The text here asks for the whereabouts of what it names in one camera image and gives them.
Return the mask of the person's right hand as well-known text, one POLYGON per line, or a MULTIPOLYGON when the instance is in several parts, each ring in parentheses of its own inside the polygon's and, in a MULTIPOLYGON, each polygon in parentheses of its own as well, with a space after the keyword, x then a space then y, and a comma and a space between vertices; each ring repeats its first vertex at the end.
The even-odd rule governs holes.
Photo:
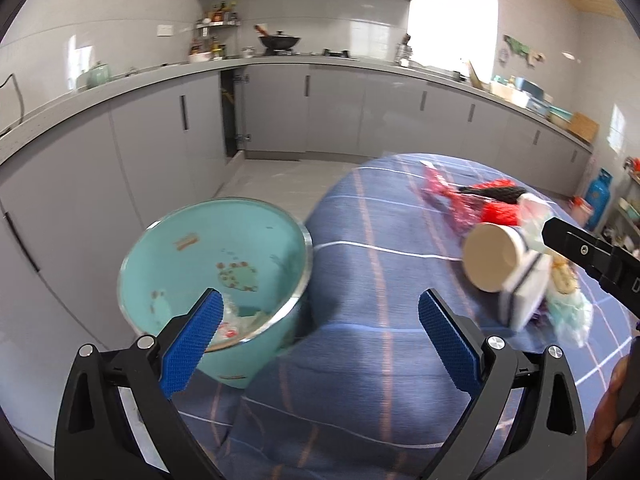
POLYGON ((588 466, 593 466, 600 460, 607 443, 617 448, 634 423, 631 419, 618 422, 616 415, 616 405, 627 375, 628 362, 629 356, 624 356, 616 363, 610 384, 594 412, 593 420, 586 433, 588 466))

